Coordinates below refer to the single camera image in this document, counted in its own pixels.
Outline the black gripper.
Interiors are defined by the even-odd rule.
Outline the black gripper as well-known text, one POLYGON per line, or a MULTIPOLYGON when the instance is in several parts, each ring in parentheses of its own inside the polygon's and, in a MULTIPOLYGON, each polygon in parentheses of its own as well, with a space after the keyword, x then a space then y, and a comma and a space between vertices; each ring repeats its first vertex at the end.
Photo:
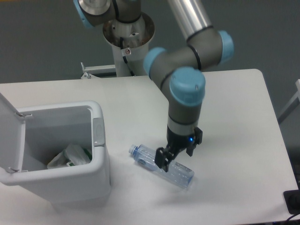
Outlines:
POLYGON ((202 143, 203 131, 199 127, 190 128, 185 134, 177 134, 167 127, 167 147, 157 148, 155 154, 155 164, 166 173, 169 171, 169 164, 180 152, 186 150, 191 157, 197 145, 202 143))

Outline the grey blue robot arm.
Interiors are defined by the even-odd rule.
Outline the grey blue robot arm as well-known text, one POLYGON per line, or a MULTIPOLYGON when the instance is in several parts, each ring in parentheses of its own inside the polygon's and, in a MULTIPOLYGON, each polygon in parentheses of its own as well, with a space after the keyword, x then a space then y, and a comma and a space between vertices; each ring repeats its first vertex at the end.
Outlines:
POLYGON ((199 0, 170 0, 187 45, 174 52, 149 48, 154 22, 142 12, 139 0, 76 0, 86 27, 103 26, 111 45, 116 75, 147 75, 169 103, 167 146, 158 148, 156 165, 167 171, 177 155, 193 155, 202 142, 198 120, 205 95, 203 70, 229 60, 234 44, 226 31, 214 29, 199 0))

